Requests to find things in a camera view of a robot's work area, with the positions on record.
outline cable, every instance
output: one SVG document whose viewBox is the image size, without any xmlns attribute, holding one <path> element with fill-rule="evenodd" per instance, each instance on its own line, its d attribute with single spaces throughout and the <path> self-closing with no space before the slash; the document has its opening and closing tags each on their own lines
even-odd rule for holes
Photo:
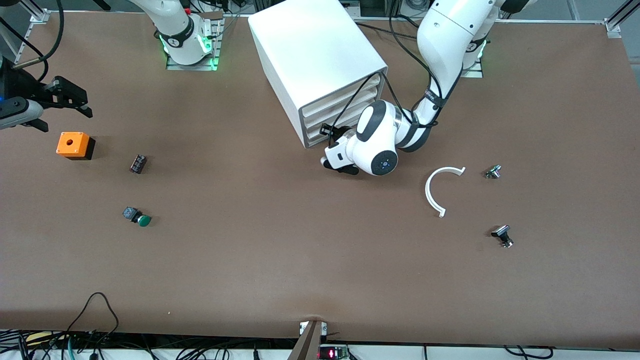
<svg viewBox="0 0 640 360">
<path fill-rule="evenodd" d="M 344 108 L 342 109 L 342 111 L 340 111 L 340 113 L 338 114 L 338 117 L 335 118 L 335 120 L 333 121 L 333 124 L 331 124 L 331 129 L 329 130 L 329 136 L 327 136 L 327 146 L 331 145 L 331 135 L 333 134 L 333 129 L 335 128 L 335 125 L 338 123 L 338 119 L 340 119 L 342 114 L 344 114 L 344 112 L 347 111 L 347 108 L 349 107 L 349 105 L 351 104 L 353 99 L 356 98 L 356 95 L 358 95 L 358 92 L 360 92 L 360 90 L 362 90 L 364 85 L 369 80 L 371 80 L 371 78 L 373 78 L 373 75 L 375 75 L 375 74 L 382 74 L 382 72 L 374 72 L 373 74 L 367 76 L 367 78 L 362 82 L 362 84 L 360 84 L 360 87 L 358 87 L 358 90 L 356 90 L 356 92 L 353 93 L 353 95 L 351 96 L 351 98 L 347 102 L 347 105 L 345 105 Z"/>
<path fill-rule="evenodd" d="M 547 356 L 536 356 L 536 355 L 527 354 L 520 345 L 516 345 L 516 348 L 518 348 L 518 350 L 520 350 L 519 353 L 511 351 L 507 347 L 507 345 L 504 346 L 504 350 L 507 350 L 507 352 L 509 352 L 509 354 L 515 355 L 515 356 L 520 356 L 520 357 L 524 358 L 524 360 L 529 360 L 529 358 L 531 358 L 531 359 L 539 359 L 539 360 L 547 360 L 547 359 L 551 359 L 554 356 L 554 349 L 553 348 L 548 348 L 549 349 L 549 355 L 547 355 Z"/>
<path fill-rule="evenodd" d="M 391 9 L 394 8 L 395 4 L 397 4 L 398 0 L 392 0 L 392 5 L 391 5 Z M 436 87 L 438 88 L 438 92 L 440 93 L 441 97 L 445 97 L 445 95 L 442 93 L 442 89 L 440 88 L 440 82 L 438 82 L 438 79 L 435 77 L 435 75 L 433 75 L 433 72 L 431 71 L 431 69 L 429 69 L 429 67 L 422 62 L 422 60 L 420 60 L 415 54 L 413 54 L 409 49 L 406 48 L 406 46 L 404 46 L 404 44 L 400 41 L 400 39 L 398 39 L 397 37 L 397 33 L 394 31 L 394 27 L 393 24 L 391 23 L 393 16 L 390 14 L 389 15 L 389 29 L 392 32 L 392 35 L 394 36 L 394 39 L 396 40 L 396 42 L 398 43 L 398 45 L 400 45 L 400 47 L 407 53 L 409 54 L 415 61 L 417 61 L 425 70 L 427 70 L 427 72 L 429 73 L 429 83 L 427 85 L 427 88 L 431 87 L 431 80 L 433 79 L 433 81 L 436 83 Z"/>
<path fill-rule="evenodd" d="M 46 59 L 50 58 L 55 52 L 56 50 L 58 50 L 58 46 L 60 46 L 60 41 L 62 40 L 62 33 L 65 30 L 65 11 L 62 8 L 62 2 L 60 0 L 56 0 L 56 4 L 58 5 L 58 13 L 60 15 L 60 26 L 58 28 L 58 36 L 56 37 L 56 42 L 53 43 L 53 46 L 51 47 L 51 50 L 49 50 L 48 53 L 46 53 L 45 55 L 33 59 L 33 60 L 29 60 L 29 61 L 25 61 L 24 63 L 18 64 L 16 66 L 14 66 L 13 68 L 18 70 L 18 69 L 22 69 L 24 67 L 27 66 L 32 66 L 35 65 L 37 63 L 41 63 L 43 61 L 45 61 Z"/>
<path fill-rule="evenodd" d="M 147 347 L 147 352 L 149 352 L 149 354 L 151 355 L 151 358 L 153 360 L 160 360 L 158 359 L 158 357 L 154 354 L 153 351 L 151 351 L 151 348 L 149 347 L 149 343 L 147 343 L 147 339 L 145 339 L 145 335 L 144 334 L 140 334 L 140 336 L 142 337 L 142 341 L 145 342 L 145 346 Z"/>
<path fill-rule="evenodd" d="M 26 349 L 26 341 L 24 340 L 24 338 L 22 337 L 22 334 L 20 333 L 20 331 L 18 331 L 18 347 L 20 349 L 20 356 L 22 357 L 22 360 L 29 360 L 29 356 L 27 354 L 27 349 Z"/>
<path fill-rule="evenodd" d="M 389 79 L 387 79 L 387 76 L 385 75 L 384 72 L 381 72 L 380 74 L 382 74 L 382 77 L 385 78 L 385 81 L 387 82 L 387 88 L 389 88 L 389 92 L 391 93 L 391 97 L 394 98 L 394 102 L 396 102 L 396 106 L 399 108 L 403 117 L 411 124 L 413 120 L 409 119 L 409 117 L 406 116 L 406 113 L 403 110 L 404 108 L 402 107 L 402 105 L 400 105 L 400 101 L 398 101 L 398 98 L 396 97 L 396 93 L 394 92 L 394 89 L 391 87 L 391 83 L 389 82 Z"/>
<path fill-rule="evenodd" d="M 363 26 L 365 28 L 382 31 L 384 33 L 393 34 L 393 32 L 391 32 L 391 31 L 389 31 L 387 29 L 377 28 L 376 26 L 371 26 L 371 25 L 368 25 L 368 24 L 364 24 L 362 22 L 356 22 L 356 24 L 358 24 L 359 26 Z M 413 35 L 407 35 L 407 34 L 402 34 L 402 33 L 396 33 L 396 35 L 399 36 L 399 37 L 405 37 L 405 38 L 412 38 L 412 39 L 416 39 L 417 38 L 417 37 L 415 37 Z"/>
<path fill-rule="evenodd" d="M 196 6 L 196 4 L 193 3 L 193 1 L 189 0 L 189 4 L 191 4 L 193 6 L 193 8 L 198 12 L 198 13 L 203 13 L 204 11 L 202 11 L 202 8 L 199 8 L 198 6 Z"/>
<path fill-rule="evenodd" d="M 87 306 L 89 306 L 89 302 L 91 301 L 91 299 L 96 296 L 96 295 L 100 295 L 103 299 L 104 302 L 107 304 L 107 308 L 109 309 L 109 311 L 111 312 L 111 314 L 113 315 L 113 318 L 116 320 L 116 325 L 113 327 L 113 329 L 107 333 L 105 333 L 105 335 L 103 335 L 98 342 L 96 342 L 96 346 L 93 348 L 93 352 L 95 353 L 96 349 L 99 351 L 100 350 L 100 343 L 102 343 L 102 341 L 104 340 L 104 338 L 106 338 L 107 336 L 113 334 L 114 331 L 116 331 L 116 329 L 118 329 L 118 326 L 120 325 L 120 321 L 118 319 L 118 316 L 116 315 L 116 313 L 113 311 L 113 309 L 111 308 L 111 304 L 109 303 L 109 299 L 107 299 L 107 295 L 96 291 L 95 293 L 92 293 L 89 298 L 86 300 L 86 303 L 84 304 L 84 307 L 82 308 L 82 310 L 80 311 L 80 313 L 78 314 L 78 316 L 76 316 L 76 318 L 74 319 L 74 321 L 71 322 L 71 324 L 69 324 L 69 326 L 67 327 L 67 330 L 65 332 L 69 332 L 69 330 L 71 330 L 71 327 L 76 323 L 76 321 L 78 321 L 78 319 L 80 319 L 80 317 L 84 314 L 84 311 L 86 310 Z M 62 352 L 62 360 L 64 360 L 64 351 Z"/>
<path fill-rule="evenodd" d="M 0 23 L 2 23 L 2 25 L 6 27 L 7 30 L 11 31 L 11 33 L 15 35 L 15 37 L 17 37 L 21 42 L 24 42 L 25 45 L 31 48 L 31 50 L 33 50 L 38 56 L 44 56 L 42 52 L 38 50 L 38 48 L 36 48 L 32 43 L 27 41 L 27 39 L 25 39 L 24 36 L 22 36 L 18 31 L 16 31 L 13 27 L 11 27 L 11 25 L 9 25 L 8 22 L 4 21 L 2 17 L 0 17 Z M 42 79 L 44 79 L 44 77 L 49 72 L 49 62 L 47 60 L 44 60 L 43 62 L 44 62 L 44 70 L 42 71 L 42 75 L 40 75 L 40 77 L 38 78 L 38 82 L 41 82 Z"/>
<path fill-rule="evenodd" d="M 69 353 L 69 359 L 76 360 L 76 357 L 74 356 L 74 349 L 71 345 L 71 336 L 69 336 L 69 339 L 67 340 L 67 352 Z"/>
<path fill-rule="evenodd" d="M 111 308 L 111 304 L 109 303 L 109 299 L 107 299 L 107 295 L 96 291 L 95 293 L 92 293 L 89 298 L 86 300 L 86 303 L 84 304 L 84 307 L 82 308 L 82 310 L 80 311 L 80 313 L 78 314 L 78 316 L 76 316 L 76 318 L 74 319 L 74 321 L 71 322 L 71 324 L 69 324 L 69 326 L 67 327 L 66 332 L 69 332 L 69 330 L 71 330 L 71 327 L 76 323 L 76 321 L 78 321 L 78 319 L 80 319 L 80 317 L 84 314 L 84 311 L 86 310 L 86 307 L 89 306 L 89 302 L 91 301 L 91 299 L 96 296 L 96 295 L 100 295 L 103 299 L 104 302 L 107 304 L 107 308 L 109 309 L 109 311 L 111 312 L 111 314 L 113 315 L 113 318 L 116 320 L 116 325 L 113 327 L 113 329 L 111 331 L 109 331 L 107 333 L 107 335 L 113 333 L 114 331 L 116 331 L 116 329 L 118 328 L 118 326 L 120 325 L 120 321 L 118 319 L 118 316 L 116 315 L 115 312 L 113 312 L 113 309 Z"/>
<path fill-rule="evenodd" d="M 399 18 L 402 18 L 404 20 L 407 20 L 409 22 L 409 24 L 415 26 L 416 28 L 420 27 L 420 25 L 418 25 L 417 22 L 413 21 L 413 19 L 410 18 L 409 16 L 406 16 L 406 15 L 403 15 L 403 14 L 399 13 L 399 14 L 396 15 L 396 17 L 399 17 Z"/>
</svg>

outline metal bracket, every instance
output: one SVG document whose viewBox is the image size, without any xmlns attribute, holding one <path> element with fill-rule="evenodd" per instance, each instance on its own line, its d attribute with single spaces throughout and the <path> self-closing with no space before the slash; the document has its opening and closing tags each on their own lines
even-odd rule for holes
<svg viewBox="0 0 640 360">
<path fill-rule="evenodd" d="M 463 70 L 462 74 L 460 74 L 461 78 L 474 78 L 481 79 L 483 77 L 482 73 L 482 61 L 480 59 L 476 60 L 476 63 L 473 64 L 469 69 Z"/>
<path fill-rule="evenodd" d="M 24 34 L 24 38 L 29 40 L 29 36 L 31 35 L 31 30 L 33 30 L 33 22 L 29 23 L 29 27 L 27 28 L 27 33 Z M 20 49 L 18 50 L 18 53 L 15 55 L 15 60 L 13 61 L 14 64 L 17 64 L 18 62 L 20 62 L 20 57 L 22 57 L 22 53 L 24 52 L 24 49 L 26 48 L 27 44 L 25 44 L 24 42 L 20 44 Z"/>
<path fill-rule="evenodd" d="M 640 8 L 640 0 L 627 0 L 622 5 L 620 5 L 620 7 L 615 12 L 613 12 L 613 14 L 611 14 L 609 18 L 604 19 L 604 23 L 607 26 L 609 38 L 620 37 L 620 24 L 625 22 L 631 15 L 633 15 L 633 13 L 638 8 Z"/>
<path fill-rule="evenodd" d="M 45 24 L 49 20 L 50 11 L 38 6 L 33 0 L 20 0 L 20 5 L 31 14 L 33 24 Z"/>
<path fill-rule="evenodd" d="M 307 325 L 309 324 L 309 322 L 301 322 L 300 323 L 300 335 L 302 335 L 303 332 L 305 332 L 305 329 L 307 328 Z M 322 336 L 326 336 L 326 322 L 322 323 Z"/>
<path fill-rule="evenodd" d="M 609 38 L 622 38 L 622 35 L 620 35 L 620 25 L 611 27 L 609 19 L 604 19 L 604 26 L 607 27 L 607 36 Z"/>
</svg>

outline white curved plastic part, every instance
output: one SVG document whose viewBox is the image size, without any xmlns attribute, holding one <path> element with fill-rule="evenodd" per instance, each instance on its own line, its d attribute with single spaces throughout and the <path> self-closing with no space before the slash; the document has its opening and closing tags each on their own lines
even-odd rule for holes
<svg viewBox="0 0 640 360">
<path fill-rule="evenodd" d="M 454 168 L 454 167 L 443 167 L 443 168 L 439 168 L 438 170 L 434 171 L 430 176 L 429 179 L 427 179 L 427 183 L 424 185 L 424 193 L 427 195 L 427 201 L 429 202 L 429 205 L 431 205 L 432 208 L 436 209 L 436 211 L 438 211 L 440 213 L 440 217 L 444 216 L 445 211 L 447 211 L 445 208 L 441 207 L 440 205 L 438 205 L 438 203 L 436 202 L 436 200 L 433 200 L 433 196 L 431 196 L 431 179 L 433 179 L 433 177 L 436 174 L 439 174 L 441 172 L 451 172 L 453 174 L 456 174 L 457 176 L 462 175 L 463 172 L 465 172 L 465 167 L 463 168 Z"/>
</svg>

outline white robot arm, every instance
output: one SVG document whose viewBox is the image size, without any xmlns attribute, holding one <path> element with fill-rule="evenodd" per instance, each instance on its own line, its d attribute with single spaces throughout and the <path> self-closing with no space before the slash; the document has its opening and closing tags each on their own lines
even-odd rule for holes
<svg viewBox="0 0 640 360">
<path fill-rule="evenodd" d="M 332 138 L 337 139 L 324 150 L 323 166 L 349 174 L 357 174 L 360 168 L 376 176 L 393 171 L 396 148 L 413 152 L 426 142 L 462 70 L 473 65 L 482 51 L 499 10 L 515 13 L 536 1 L 435 1 L 417 33 L 418 49 L 433 78 L 415 109 L 400 110 L 384 100 L 372 103 L 362 112 L 355 130 L 333 132 Z"/>
<path fill-rule="evenodd" d="M 206 28 L 211 22 L 187 13 L 179 0 L 130 0 L 154 22 L 169 56 L 178 64 L 192 65 L 211 52 Z"/>
</svg>

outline brown mat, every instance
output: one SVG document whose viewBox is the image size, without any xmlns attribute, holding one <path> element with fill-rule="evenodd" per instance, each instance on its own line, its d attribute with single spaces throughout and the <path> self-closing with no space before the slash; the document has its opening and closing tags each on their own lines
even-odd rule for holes
<svg viewBox="0 0 640 360">
<path fill-rule="evenodd" d="M 410 106 L 427 75 L 364 32 Z M 0 131 L 0 328 L 65 329 L 103 291 L 129 332 L 293 337 L 319 317 L 351 341 L 640 347 L 640 97 L 603 26 L 497 25 L 486 77 L 382 178 L 320 166 L 246 19 L 228 35 L 219 71 L 165 71 L 145 15 L 67 15 L 47 80 L 85 88 L 95 117 Z M 56 155 L 61 131 L 94 136 L 94 160 Z M 443 166 L 467 171 L 433 181 L 438 218 L 424 182 Z M 488 236 L 501 224 L 511 249 Z M 96 300 L 76 329 L 112 326 Z"/>
</svg>

